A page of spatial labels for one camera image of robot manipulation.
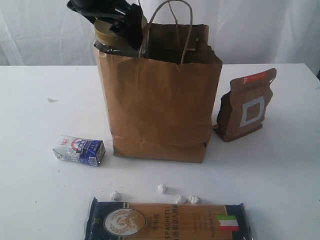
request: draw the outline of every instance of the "white tabletop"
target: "white tabletop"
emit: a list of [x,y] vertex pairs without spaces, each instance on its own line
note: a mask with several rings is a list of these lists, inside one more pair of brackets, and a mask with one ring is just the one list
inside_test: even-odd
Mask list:
[[[0,67],[0,238],[84,239],[93,197],[108,201],[116,190],[129,202],[243,202],[259,240],[319,239],[319,80],[304,64],[224,65],[213,119],[233,78],[270,68],[277,77],[263,128],[230,143],[213,133],[195,164],[112,156],[96,66]],[[59,161],[60,135],[104,140],[108,154],[100,167]]]

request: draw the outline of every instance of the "jar lid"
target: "jar lid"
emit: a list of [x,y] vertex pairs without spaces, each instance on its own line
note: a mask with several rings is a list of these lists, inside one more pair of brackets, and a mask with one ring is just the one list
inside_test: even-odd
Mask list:
[[[142,29],[145,28],[145,26],[147,26],[147,23],[148,22],[145,16],[142,16],[142,21],[141,21]],[[112,47],[129,46],[129,44],[123,37],[120,37],[116,35],[114,32],[110,31],[111,27],[112,27],[112,24],[108,22],[96,20],[94,23],[96,39],[100,43],[108,46],[112,46]]]

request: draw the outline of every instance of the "brown paper bag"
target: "brown paper bag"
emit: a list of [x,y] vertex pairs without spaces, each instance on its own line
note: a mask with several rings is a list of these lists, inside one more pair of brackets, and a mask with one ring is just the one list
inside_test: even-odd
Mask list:
[[[207,44],[208,26],[190,25],[192,30],[185,31],[185,25],[178,25],[184,49],[176,47],[180,43],[172,25],[150,26],[151,59],[94,50],[114,155],[201,163],[222,62]],[[195,49],[187,50],[189,44]]]
[[271,68],[230,82],[231,91],[222,96],[217,125],[213,126],[224,141],[236,140],[262,128],[273,96],[270,84],[276,75],[277,70]]

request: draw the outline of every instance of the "white backdrop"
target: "white backdrop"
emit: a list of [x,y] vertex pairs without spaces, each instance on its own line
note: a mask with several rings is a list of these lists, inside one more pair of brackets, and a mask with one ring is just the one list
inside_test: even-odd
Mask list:
[[[162,0],[141,0],[148,19]],[[188,0],[194,24],[210,25],[225,64],[305,63],[320,69],[320,0]],[[0,0],[0,65],[94,65],[91,24],[67,0]],[[179,23],[189,12],[172,4]],[[174,23],[167,6],[156,22]]]

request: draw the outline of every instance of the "white crumpled ball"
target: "white crumpled ball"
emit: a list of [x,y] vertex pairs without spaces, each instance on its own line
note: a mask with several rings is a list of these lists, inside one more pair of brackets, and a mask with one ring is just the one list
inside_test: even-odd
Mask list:
[[176,204],[185,204],[187,199],[184,196],[178,196],[175,200]]
[[200,200],[197,196],[190,196],[189,201],[191,204],[198,204]]
[[121,200],[121,194],[119,192],[117,192],[117,191],[114,191],[113,193],[111,193],[110,199],[112,201],[120,201]]
[[160,185],[158,186],[158,191],[159,191],[159,193],[164,194],[166,190],[167,190],[167,186],[166,186],[166,185],[160,184]]

